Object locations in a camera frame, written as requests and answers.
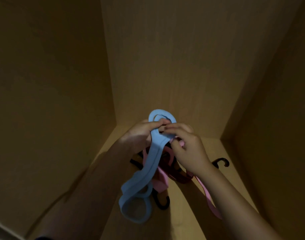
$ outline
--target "left hand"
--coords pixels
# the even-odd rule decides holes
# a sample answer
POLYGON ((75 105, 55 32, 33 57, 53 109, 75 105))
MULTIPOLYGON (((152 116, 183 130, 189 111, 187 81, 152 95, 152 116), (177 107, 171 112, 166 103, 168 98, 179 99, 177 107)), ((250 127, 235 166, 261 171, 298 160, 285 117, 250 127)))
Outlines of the left hand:
POLYGON ((170 124, 171 121, 167 119, 160 119, 159 121, 148 122, 143 120, 133 125, 122 137, 123 141, 129 143, 132 153, 139 153, 146 147, 149 147, 152 142, 150 132, 158 128, 159 132, 163 132, 165 125, 170 124))

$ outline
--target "forearm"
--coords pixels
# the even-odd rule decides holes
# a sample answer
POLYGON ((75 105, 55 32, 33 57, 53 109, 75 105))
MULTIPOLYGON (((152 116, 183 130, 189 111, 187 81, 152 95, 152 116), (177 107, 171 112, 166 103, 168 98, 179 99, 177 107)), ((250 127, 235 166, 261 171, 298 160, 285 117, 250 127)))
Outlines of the forearm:
POLYGON ((125 180, 125 168, 132 156, 129 148, 119 139, 89 167, 44 236, 55 240, 99 239, 125 180))
POLYGON ((236 239, 281 239, 218 169, 206 167, 198 177, 236 239))

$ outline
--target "blue fabric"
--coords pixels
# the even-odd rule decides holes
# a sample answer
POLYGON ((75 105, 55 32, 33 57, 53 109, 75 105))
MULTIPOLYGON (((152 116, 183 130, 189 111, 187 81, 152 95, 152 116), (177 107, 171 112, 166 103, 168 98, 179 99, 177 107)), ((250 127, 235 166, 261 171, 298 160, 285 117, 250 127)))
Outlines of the blue fabric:
MULTIPOLYGON (((172 116, 171 113, 162 109, 156 109, 152 111, 149 115, 148 121, 159 121, 162 118, 169 119, 172 123, 176 123, 176 119, 174 118, 174 116, 172 116)), ((123 195, 119 199, 119 207, 123 216, 131 220, 132 222, 144 223, 149 219, 151 215, 152 206, 149 199, 149 196, 153 190, 153 184, 151 182, 151 179, 153 178, 157 170, 164 146, 172 138, 174 138, 174 135, 163 135, 159 133, 158 129, 152 130, 151 146, 149 149, 145 166, 142 170, 135 172, 131 179, 129 179, 121 187, 123 195), (139 191, 142 190, 145 186, 148 186, 147 191, 145 193, 139 193, 139 191), (126 214, 127 205, 134 198, 142 198, 146 205, 146 213, 140 219, 132 218, 126 214)))

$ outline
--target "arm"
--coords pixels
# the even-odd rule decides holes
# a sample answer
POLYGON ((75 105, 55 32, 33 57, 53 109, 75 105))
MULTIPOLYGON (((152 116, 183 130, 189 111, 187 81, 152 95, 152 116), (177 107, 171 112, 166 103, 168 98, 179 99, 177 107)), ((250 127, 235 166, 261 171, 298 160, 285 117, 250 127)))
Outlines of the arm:
POLYGON ((201 139, 193 133, 190 126, 169 124, 165 127, 165 133, 176 134, 185 141, 184 148, 177 140, 172 141, 171 147, 176 158, 206 186, 225 226, 236 239, 281 239, 225 176, 212 166, 201 139))
POLYGON ((133 154, 151 143, 150 131, 163 130, 165 119, 140 122, 129 129, 87 170, 42 236, 54 240, 99 239, 115 203, 133 154))

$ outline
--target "hand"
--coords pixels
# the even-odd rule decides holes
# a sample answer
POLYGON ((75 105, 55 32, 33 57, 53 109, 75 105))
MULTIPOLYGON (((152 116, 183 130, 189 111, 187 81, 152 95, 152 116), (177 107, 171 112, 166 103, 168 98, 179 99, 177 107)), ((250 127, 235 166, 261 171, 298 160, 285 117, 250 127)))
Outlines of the hand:
POLYGON ((170 123, 171 121, 167 119, 160 119, 159 121, 152 122, 148 122, 148 120, 143 120, 131 127, 121 137, 121 139, 129 143, 131 147, 131 152, 133 154, 139 153, 140 151, 151 145, 152 137, 150 132, 153 129, 158 128, 159 132, 163 132, 165 125, 170 123))
POLYGON ((168 124, 164 127, 164 133, 175 134, 185 142, 183 147, 178 140, 171 142, 175 157, 185 169, 200 175, 205 167, 211 166, 203 143, 191 126, 183 123, 168 124))

